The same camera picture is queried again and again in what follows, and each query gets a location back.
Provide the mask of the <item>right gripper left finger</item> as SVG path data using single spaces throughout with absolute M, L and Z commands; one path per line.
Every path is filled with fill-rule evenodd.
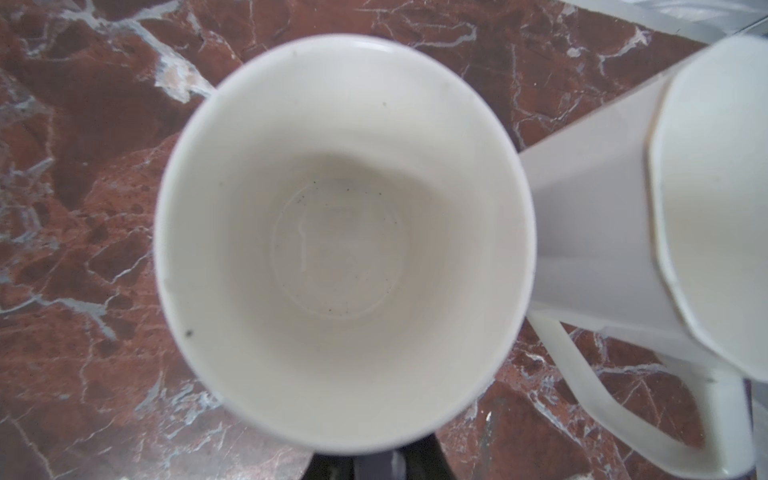
M 352 456 L 315 453 L 301 480 L 355 480 L 355 463 Z

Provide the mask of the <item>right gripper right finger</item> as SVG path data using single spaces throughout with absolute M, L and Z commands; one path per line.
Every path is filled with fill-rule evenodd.
M 435 434 L 393 452 L 391 478 L 401 480 L 456 480 Z

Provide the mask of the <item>purple mug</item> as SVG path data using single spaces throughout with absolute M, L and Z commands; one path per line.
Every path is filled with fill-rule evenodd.
M 514 145 L 462 78 L 392 41 L 318 35 L 195 112 L 153 251 L 175 343 L 228 410 L 359 455 L 433 433 L 492 383 L 536 228 Z

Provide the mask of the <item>white faceted mug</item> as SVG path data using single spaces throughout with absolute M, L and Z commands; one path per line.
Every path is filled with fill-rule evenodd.
M 527 317 L 597 422 L 660 469 L 755 465 L 746 380 L 767 378 L 767 41 L 697 52 L 525 150 L 538 259 Z M 701 447 L 620 405 L 568 326 L 653 351 L 692 394 Z

